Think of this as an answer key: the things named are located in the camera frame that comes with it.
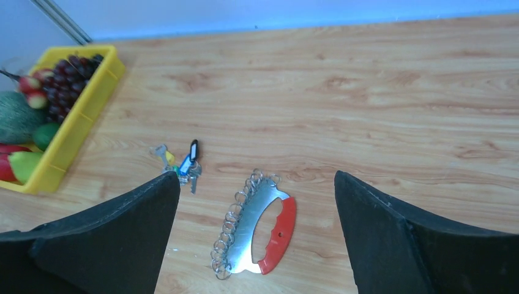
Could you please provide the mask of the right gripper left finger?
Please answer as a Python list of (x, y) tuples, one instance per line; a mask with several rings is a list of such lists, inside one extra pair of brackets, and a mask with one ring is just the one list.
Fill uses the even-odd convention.
[(1, 234), (2, 293), (154, 293), (180, 186), (169, 171), (30, 231)]

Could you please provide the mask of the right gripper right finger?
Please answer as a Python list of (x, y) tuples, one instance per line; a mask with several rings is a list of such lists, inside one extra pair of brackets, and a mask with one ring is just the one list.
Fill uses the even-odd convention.
[(334, 185), (359, 293), (518, 292), (518, 235), (433, 214), (343, 171)]

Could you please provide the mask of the red keyring with silver keys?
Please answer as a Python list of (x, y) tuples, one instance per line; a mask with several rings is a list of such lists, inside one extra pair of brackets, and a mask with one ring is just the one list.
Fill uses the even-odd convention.
[[(279, 175), (265, 175), (256, 168), (245, 180), (244, 187), (234, 195), (218, 239), (211, 250), (211, 268), (217, 279), (227, 280), (232, 274), (248, 271), (255, 274), (271, 273), (282, 260), (294, 233), (296, 199), (278, 188)], [(282, 210), (271, 230), (265, 255), (253, 261), (253, 237), (265, 210), (280, 200)]]

